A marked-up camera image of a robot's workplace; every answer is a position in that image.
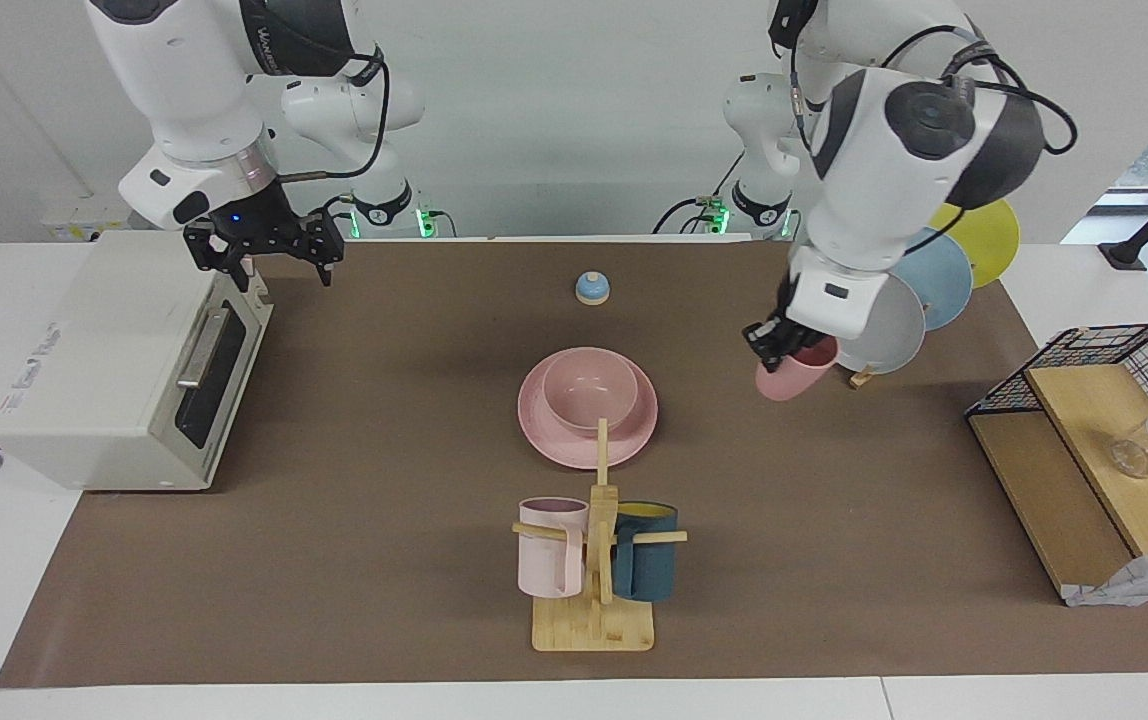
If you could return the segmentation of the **light blue plate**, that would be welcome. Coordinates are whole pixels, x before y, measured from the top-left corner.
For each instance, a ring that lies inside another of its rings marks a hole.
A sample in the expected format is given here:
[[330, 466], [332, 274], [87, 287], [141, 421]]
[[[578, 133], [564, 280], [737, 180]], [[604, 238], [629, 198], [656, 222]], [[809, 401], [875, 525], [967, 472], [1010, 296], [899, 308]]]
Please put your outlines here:
[[926, 331], [941, 330], [957, 319], [972, 295], [970, 260], [951, 234], [936, 238], [917, 251], [907, 251], [891, 274], [916, 292]]

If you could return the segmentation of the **dark teal mug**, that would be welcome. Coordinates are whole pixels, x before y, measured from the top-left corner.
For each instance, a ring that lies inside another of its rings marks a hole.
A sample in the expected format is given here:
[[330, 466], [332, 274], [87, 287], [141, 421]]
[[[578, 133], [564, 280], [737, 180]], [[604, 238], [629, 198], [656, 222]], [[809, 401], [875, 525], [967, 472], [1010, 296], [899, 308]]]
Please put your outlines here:
[[678, 510], [666, 503], [626, 501], [618, 505], [611, 545], [612, 593], [625, 601], [669, 601], [675, 582], [675, 544], [637, 543], [642, 533], [678, 531]]

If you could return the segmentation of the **grey plate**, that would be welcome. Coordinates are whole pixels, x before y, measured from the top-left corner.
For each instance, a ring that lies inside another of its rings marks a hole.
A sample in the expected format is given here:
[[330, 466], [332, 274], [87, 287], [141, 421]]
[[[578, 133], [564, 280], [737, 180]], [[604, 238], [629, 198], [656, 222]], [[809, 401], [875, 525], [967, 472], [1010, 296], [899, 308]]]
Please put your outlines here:
[[850, 372], [884, 376], [912, 363], [926, 334], [920, 296], [890, 274], [877, 293], [864, 330], [856, 340], [840, 340], [836, 363]]

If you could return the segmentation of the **pink plate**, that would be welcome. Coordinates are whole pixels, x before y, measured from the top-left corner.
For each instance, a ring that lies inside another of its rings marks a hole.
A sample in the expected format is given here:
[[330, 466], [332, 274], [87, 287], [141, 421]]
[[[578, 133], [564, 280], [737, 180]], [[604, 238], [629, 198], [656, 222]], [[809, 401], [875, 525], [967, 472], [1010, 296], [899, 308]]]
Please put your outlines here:
[[[545, 369], [545, 359], [529, 370], [523, 378], [522, 388], [515, 400], [515, 415], [522, 428], [523, 438], [530, 446], [546, 457], [566, 469], [596, 469], [597, 429], [592, 436], [582, 436], [564, 429], [548, 413], [540, 400], [540, 374]], [[641, 396], [635, 411], [615, 429], [608, 429], [608, 465], [616, 466], [630, 460], [647, 446], [658, 420], [658, 396], [656, 386], [643, 370], [633, 364], [641, 384]]]

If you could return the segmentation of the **clear glass cup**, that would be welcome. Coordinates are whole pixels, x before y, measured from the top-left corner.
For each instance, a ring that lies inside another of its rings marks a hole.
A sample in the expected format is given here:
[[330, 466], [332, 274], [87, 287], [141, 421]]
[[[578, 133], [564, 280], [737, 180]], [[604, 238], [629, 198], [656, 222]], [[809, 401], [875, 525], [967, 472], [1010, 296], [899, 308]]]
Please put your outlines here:
[[1112, 457], [1115, 469], [1135, 479], [1148, 478], [1148, 428], [1140, 423], [1135, 428], [1114, 438], [1106, 451]]

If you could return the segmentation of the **yellow plate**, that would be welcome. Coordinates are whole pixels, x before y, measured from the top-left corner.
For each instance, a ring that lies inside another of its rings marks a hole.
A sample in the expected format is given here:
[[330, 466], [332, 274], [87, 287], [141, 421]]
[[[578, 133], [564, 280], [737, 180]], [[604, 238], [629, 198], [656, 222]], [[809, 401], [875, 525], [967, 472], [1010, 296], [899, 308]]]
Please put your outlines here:
[[1004, 199], [967, 210], [946, 234], [970, 260], [974, 291], [996, 281], [1004, 273], [1016, 258], [1021, 242], [1017, 215]]

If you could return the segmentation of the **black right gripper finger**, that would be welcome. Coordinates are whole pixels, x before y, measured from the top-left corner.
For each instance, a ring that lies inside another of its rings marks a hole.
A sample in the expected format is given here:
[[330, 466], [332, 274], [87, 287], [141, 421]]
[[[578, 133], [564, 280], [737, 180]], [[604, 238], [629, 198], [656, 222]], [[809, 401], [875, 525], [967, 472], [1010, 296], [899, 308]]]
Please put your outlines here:
[[344, 237], [328, 209], [317, 209], [305, 219], [307, 260], [324, 287], [331, 287], [333, 270], [346, 256]]
[[231, 245], [219, 237], [214, 222], [191, 222], [184, 227], [184, 242], [191, 258], [203, 272], [228, 274], [236, 291], [249, 291], [250, 274], [245, 264], [245, 249], [240, 245]]

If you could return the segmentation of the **brown table mat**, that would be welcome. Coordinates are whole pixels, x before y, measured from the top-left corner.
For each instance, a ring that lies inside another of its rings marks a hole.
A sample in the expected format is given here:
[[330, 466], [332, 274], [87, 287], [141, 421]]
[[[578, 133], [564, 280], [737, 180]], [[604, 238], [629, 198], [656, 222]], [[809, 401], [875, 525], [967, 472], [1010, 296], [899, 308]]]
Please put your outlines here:
[[[863, 389], [754, 388], [744, 325], [784, 243], [362, 243], [329, 288], [259, 261], [274, 313], [216, 482], [82, 497], [0, 687], [1148, 673], [1148, 603], [1068, 609], [964, 420], [1034, 353], [1000, 286]], [[575, 282], [602, 272], [602, 305]], [[515, 396], [574, 346], [660, 400], [608, 478], [678, 509], [639, 653], [541, 653], [519, 501], [589, 471]]]

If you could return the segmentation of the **pink cup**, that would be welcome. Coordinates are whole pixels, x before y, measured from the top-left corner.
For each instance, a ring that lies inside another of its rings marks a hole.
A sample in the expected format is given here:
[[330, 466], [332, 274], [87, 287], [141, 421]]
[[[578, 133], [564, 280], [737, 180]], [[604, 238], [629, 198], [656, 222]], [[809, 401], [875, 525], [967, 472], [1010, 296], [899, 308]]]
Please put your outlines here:
[[[839, 354], [839, 343], [836, 341], [836, 357]], [[813, 384], [817, 384], [833, 367], [833, 361], [804, 361], [802, 350], [797, 354], [789, 354], [781, 361], [779, 369], [769, 372], [761, 364], [754, 366], [754, 386], [766, 398], [776, 402], [784, 402], [802, 395]]]

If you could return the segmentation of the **wooden mug rack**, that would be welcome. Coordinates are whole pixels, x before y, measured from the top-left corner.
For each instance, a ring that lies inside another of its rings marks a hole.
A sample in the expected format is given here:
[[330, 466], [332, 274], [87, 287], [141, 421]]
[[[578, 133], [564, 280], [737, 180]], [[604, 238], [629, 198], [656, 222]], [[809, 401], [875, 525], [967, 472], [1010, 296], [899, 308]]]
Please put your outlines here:
[[540, 652], [643, 652], [656, 647], [656, 616], [647, 602], [625, 601], [612, 593], [612, 548], [618, 537], [618, 487], [608, 483], [608, 420], [597, 421], [596, 483], [589, 491], [587, 531], [515, 521], [520, 537], [569, 542], [580, 539], [583, 584], [579, 594], [536, 598], [532, 605], [530, 644]]

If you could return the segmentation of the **light pink mug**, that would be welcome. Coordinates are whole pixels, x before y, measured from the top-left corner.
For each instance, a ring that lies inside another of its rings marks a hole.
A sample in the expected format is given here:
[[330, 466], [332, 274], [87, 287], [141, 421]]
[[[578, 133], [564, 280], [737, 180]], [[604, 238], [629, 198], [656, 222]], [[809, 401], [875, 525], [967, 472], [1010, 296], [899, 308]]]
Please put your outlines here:
[[575, 597], [584, 588], [584, 542], [591, 506], [584, 500], [534, 497], [519, 503], [519, 521], [554, 529], [556, 536], [518, 536], [520, 591], [545, 601]]

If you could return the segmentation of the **pink bowl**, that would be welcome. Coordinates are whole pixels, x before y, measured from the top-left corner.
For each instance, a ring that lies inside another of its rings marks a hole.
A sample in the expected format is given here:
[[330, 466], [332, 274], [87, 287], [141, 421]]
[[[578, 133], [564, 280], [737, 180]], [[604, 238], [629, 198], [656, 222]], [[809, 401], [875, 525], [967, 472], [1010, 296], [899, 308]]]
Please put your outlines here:
[[564, 429], [592, 436], [602, 420], [623, 424], [638, 405], [641, 384], [633, 364], [606, 348], [574, 347], [548, 356], [540, 400]]

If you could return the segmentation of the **white toaster oven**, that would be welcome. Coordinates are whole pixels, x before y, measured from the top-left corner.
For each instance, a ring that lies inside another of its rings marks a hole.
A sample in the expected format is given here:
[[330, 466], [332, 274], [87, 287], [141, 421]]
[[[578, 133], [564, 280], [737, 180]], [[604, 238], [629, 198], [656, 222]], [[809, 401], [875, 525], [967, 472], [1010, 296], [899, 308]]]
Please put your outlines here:
[[273, 311], [251, 261], [236, 273], [180, 234], [100, 238], [3, 393], [3, 451], [79, 491], [208, 489]]

